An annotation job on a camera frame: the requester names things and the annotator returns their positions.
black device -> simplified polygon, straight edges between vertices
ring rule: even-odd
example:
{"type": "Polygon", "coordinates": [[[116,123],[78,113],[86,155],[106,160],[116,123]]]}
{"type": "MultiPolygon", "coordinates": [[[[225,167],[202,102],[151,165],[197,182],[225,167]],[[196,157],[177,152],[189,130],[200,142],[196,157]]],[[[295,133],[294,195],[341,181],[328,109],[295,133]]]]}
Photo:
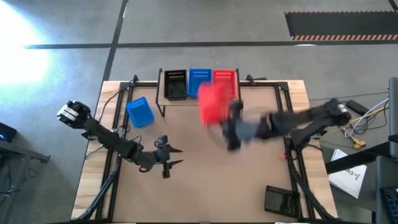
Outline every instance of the black device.
{"type": "Polygon", "coordinates": [[[299,218],[300,193],[267,186],[264,210],[287,217],[299,218]]]}
{"type": "Polygon", "coordinates": [[[8,125],[0,123],[0,141],[11,142],[16,134],[17,130],[8,125]]]}
{"type": "Polygon", "coordinates": [[[298,113],[266,114],[260,118],[259,122],[248,122],[242,119],[243,103],[240,101],[231,103],[229,109],[229,119],[221,123],[223,136],[228,145],[227,149],[233,152],[237,151],[241,146],[241,141],[249,142],[253,139],[265,140],[287,136],[289,147],[285,151],[285,156],[292,178],[298,183],[322,219],[336,221],[337,219],[325,210],[297,172],[291,149],[302,150],[310,141],[311,136],[322,132],[327,127],[346,125],[351,119],[351,115],[345,106],[338,100],[332,99],[321,106],[298,113]],[[310,124],[303,129],[297,129],[298,125],[305,123],[310,124]]]}
{"type": "Polygon", "coordinates": [[[398,187],[380,189],[384,208],[391,224],[398,224],[398,187]]]}
{"type": "Polygon", "coordinates": [[[136,141],[129,141],[119,137],[118,133],[112,132],[100,125],[91,116],[89,107],[78,101],[68,101],[57,113],[58,120],[73,129],[84,129],[81,134],[87,139],[96,136],[98,141],[109,150],[115,150],[125,160],[140,166],[140,172],[150,171],[155,164],[163,165],[163,178],[170,177],[170,169],[176,163],[182,161],[168,162],[171,152],[182,152],[173,148],[167,136],[161,136],[155,141],[157,150],[144,152],[144,146],[136,141]]]}
{"type": "Polygon", "coordinates": [[[357,114],[364,116],[369,109],[359,104],[357,101],[349,100],[346,104],[346,107],[355,111],[357,114]]]}

black basket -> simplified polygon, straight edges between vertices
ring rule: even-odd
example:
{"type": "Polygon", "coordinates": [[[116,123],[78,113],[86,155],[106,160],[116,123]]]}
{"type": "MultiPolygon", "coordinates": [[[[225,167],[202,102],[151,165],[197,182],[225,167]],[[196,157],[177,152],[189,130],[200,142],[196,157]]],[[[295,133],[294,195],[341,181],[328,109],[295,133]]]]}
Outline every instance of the black basket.
{"type": "Polygon", "coordinates": [[[165,71],[164,98],[168,100],[185,100],[187,97],[187,71],[165,71]]]}
{"type": "Polygon", "coordinates": [[[267,186],[264,210],[298,218],[300,213],[300,193],[267,186]]]}

yellow cable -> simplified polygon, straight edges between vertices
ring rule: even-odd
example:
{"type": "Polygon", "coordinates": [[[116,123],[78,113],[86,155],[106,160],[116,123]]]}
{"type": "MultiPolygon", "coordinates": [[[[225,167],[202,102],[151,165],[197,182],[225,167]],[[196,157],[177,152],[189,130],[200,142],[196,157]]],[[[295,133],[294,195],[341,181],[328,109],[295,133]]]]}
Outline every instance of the yellow cable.
{"type": "MultiPolygon", "coordinates": [[[[379,109],[377,109],[377,110],[375,110],[375,111],[373,111],[373,112],[371,112],[371,113],[368,113],[368,114],[365,116],[365,118],[367,118],[368,116],[372,116],[372,115],[374,115],[375,113],[378,113],[378,112],[380,112],[380,111],[382,111],[382,110],[385,110],[385,109],[387,109],[388,107],[389,107],[389,105],[386,105],[386,107],[382,107],[382,108],[379,108],[379,109]]],[[[346,124],[346,126],[349,125],[349,124],[354,123],[355,121],[359,121],[360,119],[361,119],[361,118],[356,118],[356,119],[350,121],[348,124],[346,124]]],[[[330,132],[330,133],[327,133],[327,134],[325,134],[325,135],[323,135],[323,136],[329,136],[329,135],[335,134],[335,133],[339,132],[341,128],[344,128],[344,127],[346,127],[346,126],[340,127],[340,128],[338,128],[337,130],[332,131],[332,132],[330,132]]]]}

gray floor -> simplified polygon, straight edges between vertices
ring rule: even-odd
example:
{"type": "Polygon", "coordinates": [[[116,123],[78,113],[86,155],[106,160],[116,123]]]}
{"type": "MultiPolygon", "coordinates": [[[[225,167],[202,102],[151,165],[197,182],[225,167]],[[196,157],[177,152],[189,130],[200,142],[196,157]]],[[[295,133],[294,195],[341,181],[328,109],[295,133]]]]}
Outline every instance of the gray floor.
{"type": "MultiPolygon", "coordinates": [[[[61,222],[70,218],[87,142],[57,121],[69,99],[95,108],[108,49],[15,50],[24,44],[110,43],[121,0],[0,0],[0,122],[15,127],[15,144],[50,154],[32,163],[39,175],[16,194],[12,223],[61,222]],[[8,25],[15,21],[16,26],[8,25]]],[[[385,0],[130,0],[119,42],[290,40],[284,11],[390,10],[385,0]]],[[[241,76],[303,79],[310,99],[387,90],[397,74],[398,46],[218,47],[119,49],[110,80],[155,80],[164,69],[236,68],[241,76]]],[[[360,96],[372,107],[388,96],[360,96]]],[[[312,105],[323,101],[312,101],[312,105]]],[[[376,124],[383,123],[377,118],[376,124]]],[[[369,131],[368,146],[384,142],[387,128],[369,131]]],[[[349,146],[341,134],[323,138],[349,146]]],[[[333,190],[339,216],[370,222],[370,212],[333,190]]]]}

wooden tabletop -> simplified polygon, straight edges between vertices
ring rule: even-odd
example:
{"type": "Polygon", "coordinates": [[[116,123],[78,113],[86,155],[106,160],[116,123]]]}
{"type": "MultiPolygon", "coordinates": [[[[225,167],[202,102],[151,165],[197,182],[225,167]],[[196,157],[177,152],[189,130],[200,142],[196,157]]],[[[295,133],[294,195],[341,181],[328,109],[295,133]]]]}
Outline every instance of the wooden tabletop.
{"type": "MultiPolygon", "coordinates": [[[[303,80],[280,80],[278,82],[287,82],[289,84],[290,98],[292,100],[292,106],[294,111],[300,111],[308,109],[309,102],[307,97],[307,92],[305,90],[305,85],[303,80]]],[[[106,100],[108,100],[114,93],[119,90],[120,82],[104,82],[99,97],[98,107],[96,110],[96,118],[98,118],[101,113],[102,107],[106,100]]],[[[106,128],[111,128],[114,118],[114,112],[116,108],[117,97],[112,99],[105,111],[101,124],[106,128]]],[[[311,141],[312,144],[319,146],[318,141],[311,141]]],[[[100,145],[96,141],[91,141],[88,145],[87,154],[99,148],[100,145]]],[[[331,189],[326,174],[325,164],[322,158],[322,152],[312,147],[306,147],[303,150],[303,158],[305,162],[305,167],[307,171],[308,182],[311,191],[315,194],[319,202],[326,208],[326,210],[337,217],[337,212],[335,208],[335,203],[333,201],[333,196],[331,194],[331,189]]],[[[77,218],[81,215],[91,201],[98,194],[101,187],[101,180],[104,171],[104,163],[106,159],[106,150],[101,149],[97,153],[92,154],[87,160],[85,160],[83,170],[81,173],[81,179],[78,186],[78,191],[76,194],[75,204],[73,207],[72,218],[77,218]]],[[[104,211],[108,210],[109,206],[109,193],[106,196],[104,211]]],[[[302,205],[305,204],[305,200],[302,194],[302,205]]],[[[303,205],[303,212],[306,216],[306,207],[303,205]]]]}

